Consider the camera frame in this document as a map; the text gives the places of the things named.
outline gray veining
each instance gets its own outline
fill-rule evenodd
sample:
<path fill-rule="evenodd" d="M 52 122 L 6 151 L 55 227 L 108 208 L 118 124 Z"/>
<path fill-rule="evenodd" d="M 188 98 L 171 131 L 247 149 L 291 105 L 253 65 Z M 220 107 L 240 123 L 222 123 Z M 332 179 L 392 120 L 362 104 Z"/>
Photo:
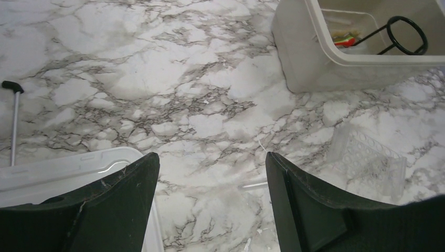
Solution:
<path fill-rule="evenodd" d="M 294 95 L 270 31 L 277 3 L 0 1 L 0 77 L 26 92 L 17 163 L 115 146 L 159 153 L 166 251 L 279 251 L 268 190 L 238 188 L 266 177 L 259 142 L 345 188 L 323 166 L 345 121 L 408 159 L 394 204 L 445 193 L 442 72 L 384 90 Z M 1 91 L 0 167 L 12 109 Z"/>

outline white plastic lid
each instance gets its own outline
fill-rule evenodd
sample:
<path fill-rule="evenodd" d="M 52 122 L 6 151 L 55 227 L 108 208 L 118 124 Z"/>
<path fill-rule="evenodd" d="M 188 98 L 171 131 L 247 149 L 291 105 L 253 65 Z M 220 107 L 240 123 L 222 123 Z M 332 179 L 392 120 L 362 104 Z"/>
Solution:
<path fill-rule="evenodd" d="M 0 207 L 40 204 L 106 177 L 143 155 L 128 147 L 89 152 L 0 169 Z M 153 201 L 142 252 L 163 252 Z"/>

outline white plastic bin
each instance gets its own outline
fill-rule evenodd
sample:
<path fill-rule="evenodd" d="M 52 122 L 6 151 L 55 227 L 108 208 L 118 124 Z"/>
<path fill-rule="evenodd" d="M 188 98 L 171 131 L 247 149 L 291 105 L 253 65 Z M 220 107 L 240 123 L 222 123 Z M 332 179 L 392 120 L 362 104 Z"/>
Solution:
<path fill-rule="evenodd" d="M 289 90 L 381 88 L 445 66 L 445 17 L 436 1 L 440 0 L 281 0 L 272 32 Z M 357 30 L 365 37 L 393 16 L 410 18 L 420 26 L 429 43 L 425 55 L 408 56 L 397 48 L 376 55 L 392 44 L 386 30 L 349 54 L 332 42 L 336 30 Z M 394 23 L 391 29 L 412 51 L 422 44 L 406 23 Z"/>

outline metal rod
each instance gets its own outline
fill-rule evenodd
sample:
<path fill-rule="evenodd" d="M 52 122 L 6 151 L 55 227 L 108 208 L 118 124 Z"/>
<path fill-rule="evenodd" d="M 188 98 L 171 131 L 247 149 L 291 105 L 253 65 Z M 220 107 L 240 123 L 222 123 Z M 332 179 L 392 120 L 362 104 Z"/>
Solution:
<path fill-rule="evenodd" d="M 361 42 L 371 38 L 372 36 L 374 36 L 375 34 L 379 33 L 381 30 L 385 29 L 388 25 L 384 25 L 382 27 L 380 27 L 379 29 L 373 31 L 371 34 L 369 34 L 368 36 L 362 38 L 360 41 L 357 41 L 355 44 L 353 44 L 352 46 L 356 46 L 358 44 L 360 44 Z"/>
<path fill-rule="evenodd" d="M 267 188 L 267 186 L 268 186 L 267 178 L 264 178 L 259 181 L 250 181 L 245 184 L 241 184 L 238 186 L 238 188 L 243 191 L 248 191 L 248 190 L 256 190 L 256 189 L 260 189 L 260 188 Z"/>
<path fill-rule="evenodd" d="M 14 95 L 14 121 L 13 121 L 13 135 L 11 142 L 11 166 L 15 165 L 15 145 L 17 139 L 17 121 L 18 121 L 18 104 L 20 99 L 20 92 Z"/>
<path fill-rule="evenodd" d="M 423 49 L 424 46 L 425 44 L 421 45 L 419 48 L 417 48 L 417 50 L 414 53 L 418 54 Z"/>
<path fill-rule="evenodd" d="M 393 49 L 394 47 L 396 47 L 396 45 L 392 44 L 392 45 L 386 47 L 383 51 L 379 52 L 377 55 L 382 55 L 382 54 L 386 53 L 387 51 Z"/>

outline black wire stand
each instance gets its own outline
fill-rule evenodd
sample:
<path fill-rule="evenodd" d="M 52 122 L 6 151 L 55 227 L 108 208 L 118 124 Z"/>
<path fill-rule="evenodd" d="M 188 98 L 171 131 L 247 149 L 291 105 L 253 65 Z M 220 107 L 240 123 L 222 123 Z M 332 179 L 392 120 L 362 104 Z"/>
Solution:
<path fill-rule="evenodd" d="M 420 35 L 420 38 L 422 39 L 422 45 L 419 48 L 417 48 L 417 50 L 410 51 L 410 50 L 406 49 L 394 37 L 393 31 L 391 30 L 391 25 L 397 21 L 403 21 L 403 22 L 407 23 L 408 25 L 413 27 L 417 31 L 417 33 Z M 388 37 L 391 40 L 391 42 L 393 42 L 393 44 L 388 46 L 387 48 L 385 48 L 383 51 L 379 52 L 377 55 L 382 55 L 382 54 L 388 52 L 389 50 L 393 49 L 394 47 L 397 47 L 397 49 L 399 49 L 402 53 L 404 53 L 406 55 L 424 55 L 428 50 L 428 39 L 427 39 L 427 36 L 425 35 L 425 33 L 423 32 L 423 30 L 416 23 L 414 23 L 414 21 L 412 21 L 411 19 L 409 19 L 407 17 L 402 17 L 402 16 L 394 16 L 394 17 L 390 18 L 386 25 L 375 30 L 374 32 L 372 32 L 368 36 L 364 37 L 363 39 L 357 41 L 352 46 L 356 46 L 356 45 L 362 43 L 363 41 L 365 41 L 365 40 L 371 38 L 372 36 L 376 35 L 377 33 L 381 32 L 383 29 L 386 29 L 386 32 L 388 32 Z"/>

